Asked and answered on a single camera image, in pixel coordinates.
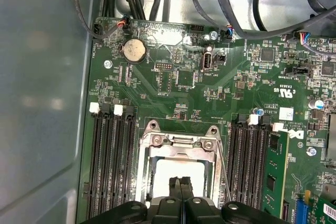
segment black chip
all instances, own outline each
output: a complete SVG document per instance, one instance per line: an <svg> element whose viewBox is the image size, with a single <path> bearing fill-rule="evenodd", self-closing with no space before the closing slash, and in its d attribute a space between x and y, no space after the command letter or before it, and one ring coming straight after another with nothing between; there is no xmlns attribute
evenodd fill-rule
<svg viewBox="0 0 336 224"><path fill-rule="evenodd" d="M324 112L320 110L313 110L311 112L311 118L322 120L324 116Z"/></svg>
<svg viewBox="0 0 336 224"><path fill-rule="evenodd" d="M271 138L269 140L269 147L277 151L278 144L279 144L279 137L271 134Z"/></svg>
<svg viewBox="0 0 336 224"><path fill-rule="evenodd" d="M104 114L110 114L111 113L111 105L109 103L103 103L101 105L101 112Z"/></svg>
<svg viewBox="0 0 336 224"><path fill-rule="evenodd" d="M319 130L320 130L320 125L316 123L316 124L314 125L314 130L315 130L315 131L319 131Z"/></svg>
<svg viewBox="0 0 336 224"><path fill-rule="evenodd" d="M244 97L244 93L242 93L242 92L236 92L235 93L235 97L236 98L242 98L242 97Z"/></svg>
<svg viewBox="0 0 336 224"><path fill-rule="evenodd" d="M332 62L325 61L322 63L322 75L334 76L335 65Z"/></svg>
<svg viewBox="0 0 336 224"><path fill-rule="evenodd" d="M266 186L268 189L271 191L274 191L274 186L275 186L275 179L271 177L270 175L267 175L267 181L266 181Z"/></svg>
<svg viewBox="0 0 336 224"><path fill-rule="evenodd" d="M274 50L273 49L262 49L261 50L261 60L267 62L274 61Z"/></svg>
<svg viewBox="0 0 336 224"><path fill-rule="evenodd" d="M314 130L314 123L308 123L308 130L313 131Z"/></svg>

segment screw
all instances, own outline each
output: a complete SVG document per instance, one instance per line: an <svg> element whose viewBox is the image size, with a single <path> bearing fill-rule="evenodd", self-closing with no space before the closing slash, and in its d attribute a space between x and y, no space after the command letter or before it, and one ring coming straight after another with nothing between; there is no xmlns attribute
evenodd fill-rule
<svg viewBox="0 0 336 224"><path fill-rule="evenodd" d="M312 157L312 156L315 156L317 154L317 151L314 147L308 147L306 153L307 153L308 156Z"/></svg>
<svg viewBox="0 0 336 224"><path fill-rule="evenodd" d="M199 198L194 198L193 199L193 203L196 203L196 204L199 204L199 203L201 203L202 201L201 201L201 199L199 199Z"/></svg>
<svg viewBox="0 0 336 224"><path fill-rule="evenodd" d="M204 142L204 148L207 150L211 150L214 144L211 141Z"/></svg>
<svg viewBox="0 0 336 224"><path fill-rule="evenodd" d="M216 40L216 39L218 39L218 32L216 32L216 31L211 31L211 32L209 33L209 37L210 37L211 40Z"/></svg>
<svg viewBox="0 0 336 224"><path fill-rule="evenodd" d="M162 144L162 139L160 138L160 136L156 135L153 136L153 145L158 146Z"/></svg>
<svg viewBox="0 0 336 224"><path fill-rule="evenodd" d="M106 61L104 61L104 67L105 67L106 69L110 69L110 68L112 68L112 61L111 61L111 60L106 60Z"/></svg>
<svg viewBox="0 0 336 224"><path fill-rule="evenodd" d="M238 209L237 205L235 205L235 204L229 204L228 207L232 210L237 210Z"/></svg>

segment metal socket bracket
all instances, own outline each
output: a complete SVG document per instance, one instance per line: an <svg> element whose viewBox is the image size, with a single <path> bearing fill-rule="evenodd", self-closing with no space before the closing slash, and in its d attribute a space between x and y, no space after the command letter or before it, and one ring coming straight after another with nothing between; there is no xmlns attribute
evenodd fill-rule
<svg viewBox="0 0 336 224"><path fill-rule="evenodd" d="M213 164L211 198L218 205L222 180L221 135L217 126L212 125L204 136L162 132L159 123L151 120L140 138L136 200L143 202L147 193L149 162L154 157L186 161L208 161Z"/></svg>

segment capacitor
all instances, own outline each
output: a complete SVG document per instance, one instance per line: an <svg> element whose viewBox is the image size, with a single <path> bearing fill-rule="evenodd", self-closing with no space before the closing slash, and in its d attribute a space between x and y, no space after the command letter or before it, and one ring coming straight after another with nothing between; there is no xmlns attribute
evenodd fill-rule
<svg viewBox="0 0 336 224"><path fill-rule="evenodd" d="M207 47L205 47L204 48L204 53L206 53L206 52L211 52L213 49L212 49L212 47L211 46L207 46Z"/></svg>
<svg viewBox="0 0 336 224"><path fill-rule="evenodd" d="M322 110L324 107L324 103L321 100L310 100L308 103L308 107L312 110Z"/></svg>
<svg viewBox="0 0 336 224"><path fill-rule="evenodd" d="M211 32L209 33L209 38L210 38L211 40L217 40L217 39L218 39L218 32L216 32L216 31L211 31Z"/></svg>
<svg viewBox="0 0 336 224"><path fill-rule="evenodd" d="M265 114L265 112L261 108L254 108L253 109L253 114L258 115L258 116L263 116Z"/></svg>

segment black ram slot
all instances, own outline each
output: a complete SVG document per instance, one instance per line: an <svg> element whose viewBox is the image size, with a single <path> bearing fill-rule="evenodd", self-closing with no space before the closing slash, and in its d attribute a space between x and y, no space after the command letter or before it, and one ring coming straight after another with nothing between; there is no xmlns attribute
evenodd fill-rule
<svg viewBox="0 0 336 224"><path fill-rule="evenodd" d="M100 213L109 210L107 208L106 202L108 197L108 183L109 183L109 174L110 174L110 156L111 156L111 138L112 138L112 129L113 129L113 119L106 119L106 126L104 131L104 150L102 157L102 172L101 172L101 198L100 198Z"/></svg>
<svg viewBox="0 0 336 224"><path fill-rule="evenodd" d="M257 129L255 129L255 126L250 126L248 129L248 138L247 141L248 143L246 144L246 155L244 158L244 197L243 197L243 203L244 204L250 204L251 202L251 191L252 191L252 184L251 184L251 178L254 176L252 173L252 165L253 165L253 161L252 161L252 156L253 156L253 152L255 149L255 145L257 144Z"/></svg>
<svg viewBox="0 0 336 224"><path fill-rule="evenodd" d="M97 215L96 202L97 202L97 177L99 176L98 160L100 158L100 145L101 145L101 130L103 128L103 118L101 114L94 117L93 141L92 141L92 158L90 166L90 196L88 202L88 219Z"/></svg>
<svg viewBox="0 0 336 224"><path fill-rule="evenodd" d="M232 121L227 153L232 200L260 208L268 135L269 126L248 125L242 115Z"/></svg>
<svg viewBox="0 0 336 224"><path fill-rule="evenodd" d="M124 121L121 116L114 117L113 124L113 141L114 141L114 151L112 154L112 201L111 207L114 208L120 205L120 200L118 199L120 195L120 179L121 179L121 154L122 154L122 135L124 131Z"/></svg>
<svg viewBox="0 0 336 224"><path fill-rule="evenodd" d="M132 114L126 115L125 118L125 129L123 142L125 145L125 166L123 173L123 202L129 201L130 192L130 179L132 174L132 161L133 161L133 150L134 150L134 131L135 131L135 117Z"/></svg>

